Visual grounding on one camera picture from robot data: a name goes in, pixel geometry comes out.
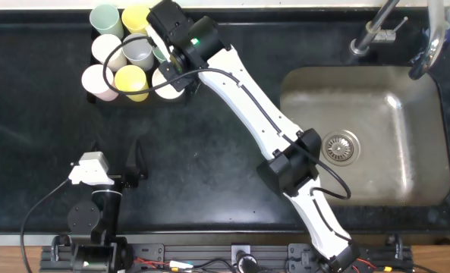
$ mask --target yellow cup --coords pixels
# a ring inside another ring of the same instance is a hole
[[[149,88],[147,84],[146,74],[142,68],[136,65],[125,65],[120,68],[115,75],[115,86],[117,89],[125,92],[136,92]],[[149,93],[139,95],[127,95],[127,97],[135,102],[142,102],[147,99]]]
[[[147,22],[149,12],[149,8],[145,5],[133,5],[124,9],[124,13],[121,14],[121,20],[131,33],[147,35],[145,27],[149,25],[149,22]]]

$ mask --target sink basin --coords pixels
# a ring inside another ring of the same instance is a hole
[[[303,67],[282,83],[281,109],[323,138],[320,159],[351,188],[334,205],[430,206],[450,191],[437,85],[409,67]],[[344,190],[319,168],[323,187]]]

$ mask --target white wall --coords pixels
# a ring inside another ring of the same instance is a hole
[[[183,8],[277,8],[277,7],[379,7],[386,0],[175,0]],[[450,0],[444,1],[450,6]],[[153,5],[156,0],[0,0],[0,9],[82,9],[100,3],[124,8],[135,3]],[[400,7],[426,6],[426,0],[401,0]]]

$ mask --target black countertop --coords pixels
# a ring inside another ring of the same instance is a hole
[[[345,49],[374,10],[192,11],[216,19],[263,91],[279,104],[280,84],[299,67],[346,65]],[[422,44],[424,9],[398,10],[386,27],[410,20],[393,45],[372,48],[359,65],[409,65]],[[255,167],[253,137],[213,92],[167,108],[100,108],[80,76],[90,62],[87,11],[0,12],[0,233],[17,232],[29,208],[69,174],[97,141],[118,172],[140,139],[150,179],[126,190],[119,231],[276,231],[305,229],[292,206],[271,193]],[[450,45],[431,71],[439,84],[450,155]],[[27,223],[30,232],[67,232],[68,210],[90,198],[66,187]],[[450,195],[433,207],[333,208],[351,233],[450,232]]]

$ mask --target cup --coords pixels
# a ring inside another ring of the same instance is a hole
[[[159,48],[157,48],[157,47],[152,48],[152,53],[157,58],[157,61],[159,61],[160,64],[165,61],[165,56],[164,56],[164,54],[162,54],[162,52]]]
[[[124,12],[121,14],[121,20],[130,33],[147,35],[145,27],[149,25],[149,22],[147,22],[149,12],[149,8],[145,5],[132,5],[124,9]]]
[[[140,33],[131,34],[124,39],[124,42],[128,39],[142,36],[145,35]],[[154,55],[152,53],[152,46],[146,39],[136,40],[124,45],[123,51],[125,57],[127,57],[128,61],[133,65],[141,67],[145,71],[152,69],[152,66],[154,65]]]
[[[104,63],[113,49],[121,44],[120,39],[112,34],[103,34],[96,37],[91,45],[91,53],[96,60]],[[111,71],[118,71],[118,69],[127,65],[127,59],[124,56],[123,50],[119,49],[112,55],[108,67]]]
[[[112,5],[99,5],[90,12],[90,23],[100,34],[113,34],[124,38],[118,9]]]
[[[149,88],[145,72],[135,65],[125,65],[120,68],[115,75],[115,85],[119,90],[129,93]],[[135,102],[142,102],[147,99],[147,96],[149,96],[149,93],[127,95],[129,99]]]
[[[162,75],[161,71],[159,69],[156,69],[154,71],[154,74],[152,75],[152,85],[157,86],[158,84],[164,83],[166,81],[167,80],[164,78],[164,75]],[[183,93],[184,89],[178,92],[171,84],[168,84],[156,90],[156,94],[163,99],[176,99]]]
[[[106,68],[106,79],[113,85],[113,74],[110,69]],[[112,101],[118,93],[112,91],[103,80],[103,65],[94,64],[87,68],[81,76],[81,84],[83,88],[104,101]]]

